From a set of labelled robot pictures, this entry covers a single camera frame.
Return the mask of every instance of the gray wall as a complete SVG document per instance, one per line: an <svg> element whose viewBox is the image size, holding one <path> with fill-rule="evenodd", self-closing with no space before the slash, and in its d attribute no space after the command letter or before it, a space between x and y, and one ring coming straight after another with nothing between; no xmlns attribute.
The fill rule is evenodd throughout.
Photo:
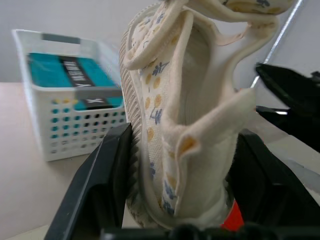
<svg viewBox="0 0 320 240"><path fill-rule="evenodd" d="M287 34L270 64L294 69L310 77L310 73L320 71L320 1L304 0ZM256 85L257 105L279 108L284 105L265 89L261 82Z"/></svg>
<svg viewBox="0 0 320 240"><path fill-rule="evenodd" d="M12 29L26 29L106 41L119 46L127 24L156 0L1 0L0 82L20 82ZM288 14L282 14L283 23ZM239 32L243 24L218 24L223 33ZM237 88L250 86L253 66L262 61L272 42L243 60L236 69Z"/></svg>

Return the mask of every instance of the yellow polka dot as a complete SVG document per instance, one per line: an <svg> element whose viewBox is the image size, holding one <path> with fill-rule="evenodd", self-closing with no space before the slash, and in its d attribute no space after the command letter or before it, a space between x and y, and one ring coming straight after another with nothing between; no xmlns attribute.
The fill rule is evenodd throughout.
<svg viewBox="0 0 320 240"><path fill-rule="evenodd" d="M149 65L148 65L148 68L151 68L155 64L156 61L157 61L157 59L155 59L154 61L150 62Z"/></svg>
<svg viewBox="0 0 320 240"><path fill-rule="evenodd" d="M238 6L234 6L234 7L232 8L232 10L233 10L234 12L240 12L240 11L241 11L241 9L240 9Z"/></svg>
<svg viewBox="0 0 320 240"><path fill-rule="evenodd" d="M178 35L175 36L174 38L172 38L171 44L172 44L172 45L175 45L175 44L177 43L178 39L179 39L179 36L178 36Z"/></svg>
<svg viewBox="0 0 320 240"><path fill-rule="evenodd" d="M155 131L152 127L149 127L147 130L147 135L148 135L148 142L151 142L151 140L154 138L155 136Z"/></svg>
<svg viewBox="0 0 320 240"><path fill-rule="evenodd" d="M161 198L158 199L158 204L159 204L159 207L162 208L162 206L161 206Z"/></svg>
<svg viewBox="0 0 320 240"><path fill-rule="evenodd" d="M155 34L159 30L160 26L156 26L155 29L153 29L153 33Z"/></svg>
<svg viewBox="0 0 320 240"><path fill-rule="evenodd" d="M145 109L148 109L150 106L150 97L147 97L145 100Z"/></svg>
<svg viewBox="0 0 320 240"><path fill-rule="evenodd" d="M157 77L153 83L153 88L154 89L157 89L160 85L160 82L161 82L161 78L160 77Z"/></svg>
<svg viewBox="0 0 320 240"><path fill-rule="evenodd" d="M158 95L155 97L155 99L154 99L154 106L155 106L156 108L158 108L158 107L160 106L161 100L162 100L161 95L158 94Z"/></svg>
<svg viewBox="0 0 320 240"><path fill-rule="evenodd" d="M148 76L146 76L145 84L148 85L150 83L150 80L151 80L151 73L149 73Z"/></svg>
<svg viewBox="0 0 320 240"><path fill-rule="evenodd" d="M168 154L170 158L175 159L175 153L173 151L169 151Z"/></svg>
<svg viewBox="0 0 320 240"><path fill-rule="evenodd" d="M166 178L168 179L168 182L173 187L173 189L176 189L177 180L167 172L166 172Z"/></svg>
<svg viewBox="0 0 320 240"><path fill-rule="evenodd" d="M280 7L273 7L268 10L268 14L279 14L281 12Z"/></svg>
<svg viewBox="0 0 320 240"><path fill-rule="evenodd" d="M164 16L160 23L163 23L166 18L167 18L167 16Z"/></svg>
<svg viewBox="0 0 320 240"><path fill-rule="evenodd" d="M179 148L178 157L180 157L182 154L189 151L190 149L194 148L196 145L197 145L197 141L193 137L191 136L186 137Z"/></svg>

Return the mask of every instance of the shoe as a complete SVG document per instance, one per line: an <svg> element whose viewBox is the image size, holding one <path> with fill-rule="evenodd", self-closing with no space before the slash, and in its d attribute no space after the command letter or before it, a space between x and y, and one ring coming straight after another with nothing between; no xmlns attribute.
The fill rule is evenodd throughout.
<svg viewBox="0 0 320 240"><path fill-rule="evenodd" d="M207 16L249 24L225 36ZM131 21L119 64L133 129L127 205L141 227L224 222L233 205L225 178L255 109L253 89L234 90L234 70L277 27L273 15L234 12L219 0L165 0Z"/></svg>

